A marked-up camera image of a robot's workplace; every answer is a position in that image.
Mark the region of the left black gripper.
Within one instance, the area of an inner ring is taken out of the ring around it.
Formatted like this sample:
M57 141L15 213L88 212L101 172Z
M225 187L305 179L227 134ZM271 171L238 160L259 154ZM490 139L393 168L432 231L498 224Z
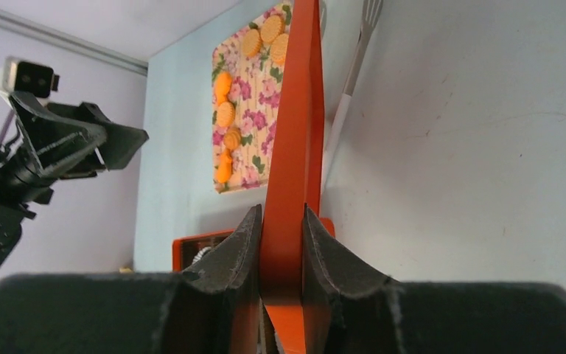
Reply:
M6 185L18 195L40 195L57 180L92 178L105 167L122 170L149 139L143 129L110 121L94 103L46 108L22 91L10 102L22 142L5 164Z

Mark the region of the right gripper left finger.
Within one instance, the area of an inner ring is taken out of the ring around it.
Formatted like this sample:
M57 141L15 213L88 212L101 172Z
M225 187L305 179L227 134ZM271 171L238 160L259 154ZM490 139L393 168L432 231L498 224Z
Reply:
M262 208L179 272L0 281L0 353L255 353Z

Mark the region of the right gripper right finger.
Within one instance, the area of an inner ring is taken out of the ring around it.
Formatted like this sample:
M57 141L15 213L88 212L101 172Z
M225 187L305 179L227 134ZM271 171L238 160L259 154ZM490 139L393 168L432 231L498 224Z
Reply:
M400 282L304 210L309 353L566 353L566 290L541 282Z

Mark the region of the orange tin box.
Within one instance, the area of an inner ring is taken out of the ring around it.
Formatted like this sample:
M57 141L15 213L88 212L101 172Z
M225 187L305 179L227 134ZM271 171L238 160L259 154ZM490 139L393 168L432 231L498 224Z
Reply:
M224 229L219 232L182 237L172 242L172 270L183 271L201 260L234 232Z

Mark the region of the orange tin lid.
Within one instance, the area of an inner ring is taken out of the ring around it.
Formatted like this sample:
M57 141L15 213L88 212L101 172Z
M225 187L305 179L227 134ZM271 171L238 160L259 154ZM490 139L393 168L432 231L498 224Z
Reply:
M260 294L285 353L306 353L302 220L308 200L312 69L321 69L318 1L296 1L273 140L260 243Z

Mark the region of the metal tongs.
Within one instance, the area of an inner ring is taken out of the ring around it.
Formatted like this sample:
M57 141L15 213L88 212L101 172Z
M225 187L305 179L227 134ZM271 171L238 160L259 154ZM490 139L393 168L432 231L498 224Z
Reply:
M361 67L366 55L366 51L371 40L374 29L380 19L382 8L384 5L383 0L364 1L362 6L362 19L360 23L359 36L357 45L354 51L352 64L346 77L346 82L343 87L343 93L340 96L337 110L329 133L327 134L324 154L322 158L322 171L321 171L321 192L325 190L326 182L329 177L329 171L335 157L336 150L340 139L340 134L343 129L343 124L346 120L349 105L357 85L358 77Z

